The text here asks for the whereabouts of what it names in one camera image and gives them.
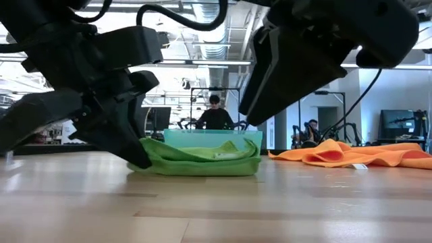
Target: plastic container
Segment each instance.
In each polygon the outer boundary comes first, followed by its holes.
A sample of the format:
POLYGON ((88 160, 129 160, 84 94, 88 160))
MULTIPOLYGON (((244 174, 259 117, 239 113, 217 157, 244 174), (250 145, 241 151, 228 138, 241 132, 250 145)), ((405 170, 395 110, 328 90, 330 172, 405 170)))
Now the plastic container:
POLYGON ((236 130, 170 130, 163 132, 165 144, 174 148, 215 148, 231 140, 239 150, 245 150, 244 139, 252 140, 259 149, 263 141, 262 131, 236 130))

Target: orange towel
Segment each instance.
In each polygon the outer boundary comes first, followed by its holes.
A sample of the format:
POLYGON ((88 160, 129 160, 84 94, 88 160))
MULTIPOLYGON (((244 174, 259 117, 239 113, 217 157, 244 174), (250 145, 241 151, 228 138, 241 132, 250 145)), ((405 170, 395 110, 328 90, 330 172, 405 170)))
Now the orange towel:
POLYGON ((271 159, 301 161, 322 167, 345 167, 354 163, 388 167, 410 167, 432 169, 432 156, 422 151, 415 143, 400 143, 383 146, 350 147, 343 142, 326 140, 315 148, 294 149, 272 155, 271 159))

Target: green cloth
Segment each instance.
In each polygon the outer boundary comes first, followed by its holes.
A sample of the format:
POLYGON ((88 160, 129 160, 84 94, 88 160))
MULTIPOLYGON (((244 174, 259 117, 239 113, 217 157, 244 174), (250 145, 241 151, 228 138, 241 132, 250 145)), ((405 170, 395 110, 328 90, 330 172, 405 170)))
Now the green cloth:
POLYGON ((218 148, 173 148, 142 138, 141 144, 153 165, 141 169, 129 163, 128 168, 166 176, 251 176, 258 171, 260 150, 251 140, 244 140, 246 150, 239 151, 232 141, 218 148))

